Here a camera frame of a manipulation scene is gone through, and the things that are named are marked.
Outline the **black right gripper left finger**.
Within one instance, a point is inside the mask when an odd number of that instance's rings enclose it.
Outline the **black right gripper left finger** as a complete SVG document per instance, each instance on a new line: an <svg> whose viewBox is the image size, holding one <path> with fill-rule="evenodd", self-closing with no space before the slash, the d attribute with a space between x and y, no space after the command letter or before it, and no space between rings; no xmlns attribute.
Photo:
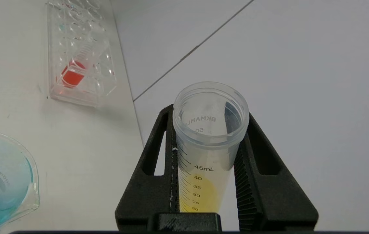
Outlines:
<svg viewBox="0 0 369 234"><path fill-rule="evenodd" d="M178 149L173 105L162 109L115 211L120 232L162 231L163 215L179 211Z"/></svg>

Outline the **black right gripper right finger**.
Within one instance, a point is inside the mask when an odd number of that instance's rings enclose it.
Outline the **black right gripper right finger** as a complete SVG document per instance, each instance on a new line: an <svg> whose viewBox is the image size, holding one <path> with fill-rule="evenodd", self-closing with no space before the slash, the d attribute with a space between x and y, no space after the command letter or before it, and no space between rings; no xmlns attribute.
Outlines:
<svg viewBox="0 0 369 234"><path fill-rule="evenodd" d="M319 214L252 115L234 162L239 230L313 231Z"/></svg>

